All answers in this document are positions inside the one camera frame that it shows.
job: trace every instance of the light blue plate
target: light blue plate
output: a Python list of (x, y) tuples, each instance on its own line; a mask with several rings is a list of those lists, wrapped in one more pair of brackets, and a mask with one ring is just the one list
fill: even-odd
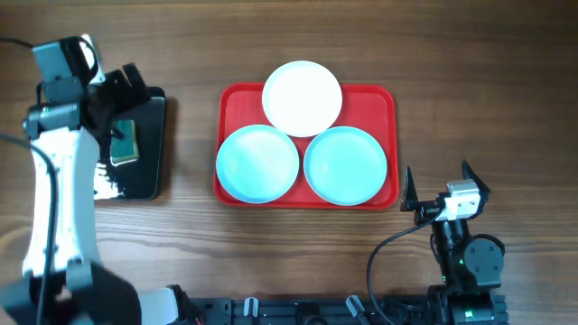
[(367, 132), (333, 127), (309, 144), (303, 159), (305, 178), (330, 203), (352, 206), (375, 196), (387, 176), (381, 145)]
[(268, 125), (245, 126), (217, 154), (217, 177), (232, 197), (267, 203), (285, 194), (299, 172), (299, 154), (289, 136)]

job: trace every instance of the green sponge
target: green sponge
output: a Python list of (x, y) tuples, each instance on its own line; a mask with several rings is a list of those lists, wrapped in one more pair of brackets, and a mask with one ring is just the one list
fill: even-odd
[(133, 120), (118, 120), (115, 128), (123, 135), (122, 139), (112, 137), (110, 144), (110, 162), (113, 166), (135, 162), (139, 158), (136, 145), (136, 125)]

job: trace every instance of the round plate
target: round plate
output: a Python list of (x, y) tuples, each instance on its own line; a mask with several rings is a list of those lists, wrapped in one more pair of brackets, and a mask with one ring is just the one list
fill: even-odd
[(339, 82), (322, 65), (287, 63), (273, 72), (263, 88), (263, 109), (271, 124), (298, 137), (317, 135), (337, 119), (342, 103)]
[(299, 154), (291, 139), (269, 125), (245, 126), (230, 135), (217, 153), (217, 177), (235, 199), (266, 203), (295, 182)]
[(350, 126), (317, 135), (303, 159), (311, 188), (330, 203), (352, 206), (375, 196), (387, 176), (387, 160), (378, 141)]

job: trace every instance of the red tray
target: red tray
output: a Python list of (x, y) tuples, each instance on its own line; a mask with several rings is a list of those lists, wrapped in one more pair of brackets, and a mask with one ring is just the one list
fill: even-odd
[[(261, 104), (264, 83), (238, 83), (225, 89), (220, 100), (217, 152), (223, 141), (239, 128), (247, 125), (271, 125)], [(342, 207), (320, 198), (311, 189), (303, 166), (295, 184), (281, 198), (265, 204), (249, 204), (230, 196), (221, 186), (215, 172), (213, 190), (225, 204), (238, 207), (298, 208), (298, 209), (385, 209), (399, 195), (397, 166), (396, 107), (394, 99), (383, 87), (375, 85), (341, 85), (343, 106), (333, 126), (355, 126), (372, 135), (383, 148), (387, 158), (387, 177), (378, 194), (357, 206)], [(291, 137), (303, 163), (303, 156), (313, 137)]]

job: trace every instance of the wood grain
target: wood grain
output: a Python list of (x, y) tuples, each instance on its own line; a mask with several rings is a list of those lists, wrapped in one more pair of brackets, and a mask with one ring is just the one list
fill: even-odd
[[(412, 226), (381, 212), (231, 209), (211, 192), (219, 95), (314, 60), (341, 82), (375, 83), (397, 104), (399, 164), (431, 198), (467, 158), (492, 188), (472, 233), (507, 246), (512, 324), (578, 322), (578, 6), (518, 1), (0, 2), (0, 33), (44, 42), (92, 34), (108, 70), (135, 62), (171, 98), (163, 192), (99, 202), (106, 266), (138, 289), (190, 296), (367, 294), (383, 238)], [(20, 133), (39, 79), (0, 44), (0, 129)], [(0, 284), (18, 279), (33, 214), (30, 154), (0, 144)], [(429, 231), (380, 254), (378, 293), (439, 283)], [(11, 323), (5, 316), (0, 323)]]

